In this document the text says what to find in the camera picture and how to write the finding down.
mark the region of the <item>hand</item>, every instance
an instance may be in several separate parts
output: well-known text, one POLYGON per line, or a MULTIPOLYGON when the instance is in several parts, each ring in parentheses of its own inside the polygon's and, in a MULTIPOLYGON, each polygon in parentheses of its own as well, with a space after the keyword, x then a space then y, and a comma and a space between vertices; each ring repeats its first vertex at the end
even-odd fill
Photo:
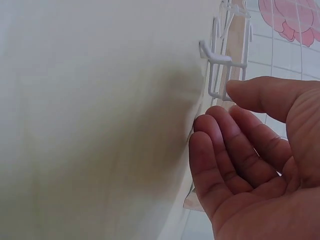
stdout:
POLYGON ((320 239, 320 82, 258 77, 227 92, 238 106, 209 108, 189 141, 215 239, 320 239), (248 110, 286 123, 288 141, 248 110))

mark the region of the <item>palm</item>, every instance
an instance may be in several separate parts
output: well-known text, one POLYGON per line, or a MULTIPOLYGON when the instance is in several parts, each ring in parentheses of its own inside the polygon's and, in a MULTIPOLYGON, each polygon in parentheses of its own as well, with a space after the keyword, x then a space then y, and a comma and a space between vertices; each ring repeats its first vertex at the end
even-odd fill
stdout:
MULTIPOLYGON (((229 94, 238 99, 236 94, 229 94)), ((255 108, 254 104, 245 101, 241 97, 238 103, 261 111, 261 106, 255 108)), ((292 217, 299 213, 295 208, 293 211, 292 205, 308 209, 314 204, 313 196, 320 194, 318 188, 302 189, 304 185, 320 186, 319 179, 310 176, 319 169, 310 168, 302 164, 301 159, 293 157, 301 158, 299 152, 291 148, 303 145, 299 139, 312 140, 305 136, 308 132, 299 134, 299 129, 308 123, 303 118, 313 117, 303 113, 310 106, 300 107, 299 98, 296 103, 293 106, 291 103, 285 114, 275 111, 272 104, 267 107, 274 108, 271 111, 267 109, 272 117, 283 122, 287 120, 291 129, 287 129, 291 146, 240 107, 233 107, 230 113, 218 106, 211 107, 194 121, 195 133, 189 142, 190 168, 197 195, 212 222, 216 239, 281 239, 281 235, 292 235, 297 239, 306 237, 305 233, 300 236, 295 231, 283 232, 292 217)))

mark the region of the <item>white wall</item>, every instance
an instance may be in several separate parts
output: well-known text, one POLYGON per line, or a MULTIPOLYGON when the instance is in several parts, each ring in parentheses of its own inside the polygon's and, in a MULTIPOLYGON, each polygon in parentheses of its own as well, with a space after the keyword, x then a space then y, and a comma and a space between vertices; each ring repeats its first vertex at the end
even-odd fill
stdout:
POLYGON ((190 211, 181 240, 213 240, 211 222, 202 211, 190 211))
POLYGON ((179 238, 218 6, 0 3, 1 238, 179 238))

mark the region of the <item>pink flower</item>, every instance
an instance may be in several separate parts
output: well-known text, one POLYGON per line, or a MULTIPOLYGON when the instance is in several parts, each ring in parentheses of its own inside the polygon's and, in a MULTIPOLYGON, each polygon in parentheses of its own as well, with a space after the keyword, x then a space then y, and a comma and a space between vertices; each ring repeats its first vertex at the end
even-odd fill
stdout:
POLYGON ((315 0, 296 0, 296 3, 292 0, 259 0, 259 9, 264 21, 280 36, 290 42, 296 39, 310 47, 315 39, 320 42, 320 8, 315 0))

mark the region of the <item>white wire rack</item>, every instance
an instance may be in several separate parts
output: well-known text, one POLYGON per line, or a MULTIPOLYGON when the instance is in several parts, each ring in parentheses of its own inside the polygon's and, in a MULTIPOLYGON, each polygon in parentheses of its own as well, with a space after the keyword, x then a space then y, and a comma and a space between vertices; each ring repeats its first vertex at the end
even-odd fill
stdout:
POLYGON ((251 42, 253 39, 253 29, 250 23, 250 15, 246 7, 243 9, 243 8, 240 8, 238 5, 233 5, 226 1, 221 2, 220 7, 221 6, 225 7, 226 10, 230 12, 230 16, 227 19, 226 25, 223 29, 223 33, 221 34, 221 21, 218 17, 215 17, 213 19, 213 25, 212 25, 211 48, 208 46, 208 44, 204 40, 201 40, 199 42, 199 51, 200 51, 201 58, 207 59, 210 66, 208 94, 212 97, 212 99, 222 99, 223 101, 232 101, 230 97, 227 96, 226 84, 230 80, 232 67, 241 68, 242 69, 241 80, 243 81, 246 79, 246 72, 247 72, 247 66, 248 66, 248 54, 249 54, 249 42, 251 42), (234 62, 230 56, 216 53, 217 38, 223 39, 226 36, 234 16, 245 17, 243 62, 234 62), (218 77, 216 76, 215 65, 226 66, 226 79, 225 81, 221 81, 224 84, 222 94, 219 94, 219 92, 216 91, 218 77))

